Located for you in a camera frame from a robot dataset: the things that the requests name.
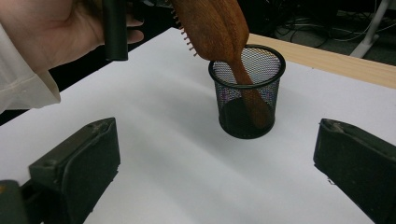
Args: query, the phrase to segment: hand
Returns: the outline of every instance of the hand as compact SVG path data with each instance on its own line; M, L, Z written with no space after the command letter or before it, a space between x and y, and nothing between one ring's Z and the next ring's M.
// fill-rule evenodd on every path
M104 44L97 2L100 0L0 0L0 22L23 59L40 74ZM126 18L127 26L143 23L131 13ZM143 39L140 31L128 32L129 43Z

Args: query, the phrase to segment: mesh pencil cup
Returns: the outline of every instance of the mesh pencil cup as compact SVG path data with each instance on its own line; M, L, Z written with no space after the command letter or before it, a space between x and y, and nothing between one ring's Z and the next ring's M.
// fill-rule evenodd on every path
M210 62L209 74L215 81L221 128L231 136L253 139L265 135L274 126L277 91L286 62L274 49L246 45L242 51L242 63L253 82L251 85L237 84L230 66L224 62ZM249 115L246 107L246 102L251 100L249 96L252 94L249 93L253 91L259 93L269 111L255 115L265 120L261 127L254 124L256 118Z

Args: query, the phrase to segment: white table surface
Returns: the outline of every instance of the white table surface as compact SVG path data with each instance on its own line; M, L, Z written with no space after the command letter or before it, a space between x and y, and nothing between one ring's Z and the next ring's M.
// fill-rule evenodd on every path
M208 62L170 29L62 92L62 102L0 126L0 179L82 126L115 117L121 165L86 222L373 223L313 163L322 118L396 145L396 90L287 63L276 124L254 140L218 121Z

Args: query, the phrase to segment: lab coat sleeve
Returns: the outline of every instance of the lab coat sleeve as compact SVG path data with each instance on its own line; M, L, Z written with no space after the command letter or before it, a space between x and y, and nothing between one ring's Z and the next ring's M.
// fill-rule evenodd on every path
M40 108L61 102L49 72L36 74L0 24L0 114L7 109Z

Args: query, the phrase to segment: hairbrush handle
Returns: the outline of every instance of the hairbrush handle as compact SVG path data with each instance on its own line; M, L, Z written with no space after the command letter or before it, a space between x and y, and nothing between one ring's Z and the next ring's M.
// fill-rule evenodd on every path
M128 60L126 1L102 0L106 59Z
M242 60L234 60L229 63L229 65L238 85L253 85L253 81L250 79ZM262 99L261 94L254 89L241 91L241 94L247 108L247 113L254 126L258 129L262 129L271 125L273 115L269 105Z

